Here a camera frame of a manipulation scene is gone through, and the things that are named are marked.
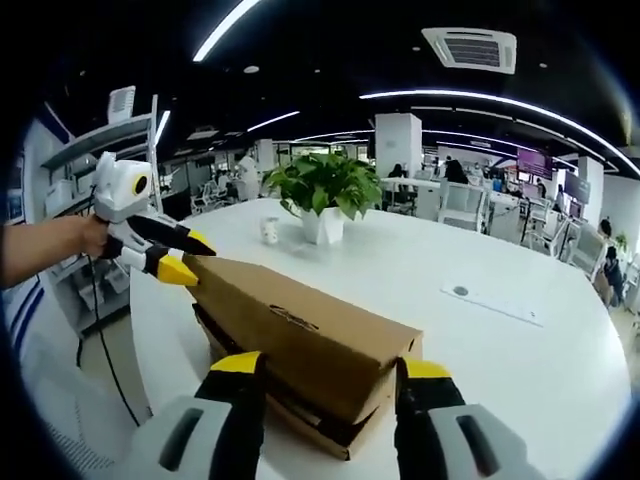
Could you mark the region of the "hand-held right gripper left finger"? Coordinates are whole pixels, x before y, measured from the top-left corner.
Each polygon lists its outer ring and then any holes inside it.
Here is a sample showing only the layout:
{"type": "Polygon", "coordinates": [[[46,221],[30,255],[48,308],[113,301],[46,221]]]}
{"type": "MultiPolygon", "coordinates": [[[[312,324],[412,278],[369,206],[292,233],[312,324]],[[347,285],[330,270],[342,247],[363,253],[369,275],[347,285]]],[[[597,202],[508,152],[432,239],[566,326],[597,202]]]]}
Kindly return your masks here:
{"type": "Polygon", "coordinates": [[[253,479],[264,441],[263,355],[226,356],[194,396],[174,399],[133,436],[129,479],[253,479]]]}

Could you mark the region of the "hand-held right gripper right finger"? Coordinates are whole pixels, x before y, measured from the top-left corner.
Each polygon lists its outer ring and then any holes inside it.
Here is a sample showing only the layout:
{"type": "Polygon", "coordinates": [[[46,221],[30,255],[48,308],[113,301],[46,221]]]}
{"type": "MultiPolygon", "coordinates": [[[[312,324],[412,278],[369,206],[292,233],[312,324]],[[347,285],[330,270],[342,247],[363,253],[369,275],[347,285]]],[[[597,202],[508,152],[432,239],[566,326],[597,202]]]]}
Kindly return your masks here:
{"type": "Polygon", "coordinates": [[[402,479],[541,479],[524,440],[451,374],[425,360],[396,361],[394,446],[402,479]]]}

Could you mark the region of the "person's left hand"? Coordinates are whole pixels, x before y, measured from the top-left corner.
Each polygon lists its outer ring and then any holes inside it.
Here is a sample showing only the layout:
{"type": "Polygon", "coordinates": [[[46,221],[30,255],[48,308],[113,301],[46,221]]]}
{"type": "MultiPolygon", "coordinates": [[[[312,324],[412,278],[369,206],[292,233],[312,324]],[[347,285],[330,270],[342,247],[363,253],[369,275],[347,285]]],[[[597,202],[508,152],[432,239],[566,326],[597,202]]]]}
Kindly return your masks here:
{"type": "Polygon", "coordinates": [[[96,215],[77,216],[77,250],[92,258],[104,254],[108,241],[108,224],[96,215]]]}

